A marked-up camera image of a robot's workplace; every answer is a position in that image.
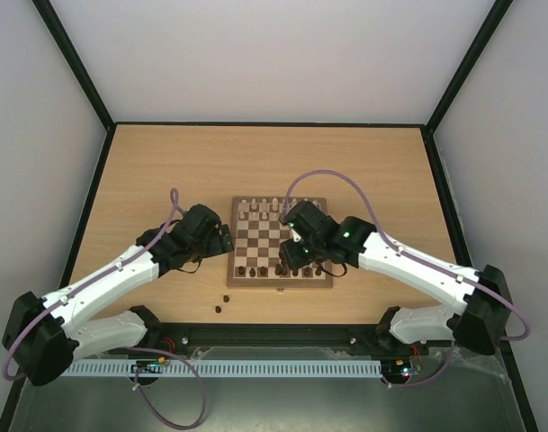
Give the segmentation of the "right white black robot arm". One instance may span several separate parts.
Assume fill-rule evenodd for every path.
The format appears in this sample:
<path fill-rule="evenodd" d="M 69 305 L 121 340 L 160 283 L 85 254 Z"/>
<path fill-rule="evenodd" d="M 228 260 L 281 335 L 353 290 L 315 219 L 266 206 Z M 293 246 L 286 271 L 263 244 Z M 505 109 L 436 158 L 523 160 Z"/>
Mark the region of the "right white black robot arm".
<path fill-rule="evenodd" d="M 281 217 L 291 237 L 280 258 L 291 270 L 331 262 L 387 275 L 436 300 L 435 307 L 390 307 L 376 329 L 380 346 L 391 353 L 419 341 L 454 341 L 492 356 L 504 335 L 511 298 L 503 272 L 451 264 L 400 243 L 371 222 L 354 216 L 336 222 L 309 201 Z"/>

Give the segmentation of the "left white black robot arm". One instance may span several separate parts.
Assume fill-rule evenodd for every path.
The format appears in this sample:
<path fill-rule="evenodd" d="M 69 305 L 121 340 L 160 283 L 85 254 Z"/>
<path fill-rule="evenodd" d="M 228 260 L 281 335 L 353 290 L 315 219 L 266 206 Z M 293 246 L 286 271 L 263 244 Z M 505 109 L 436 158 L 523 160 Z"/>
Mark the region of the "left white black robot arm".
<path fill-rule="evenodd" d="M 75 361 L 118 348 L 150 347 L 161 324 L 146 307 L 107 319 L 96 314 L 123 295 L 186 264 L 233 250 L 229 226 L 203 204 L 179 220 L 148 229 L 111 263 L 77 283 L 42 297 L 26 292 L 13 302 L 2 344 L 34 386 L 60 377 Z"/>

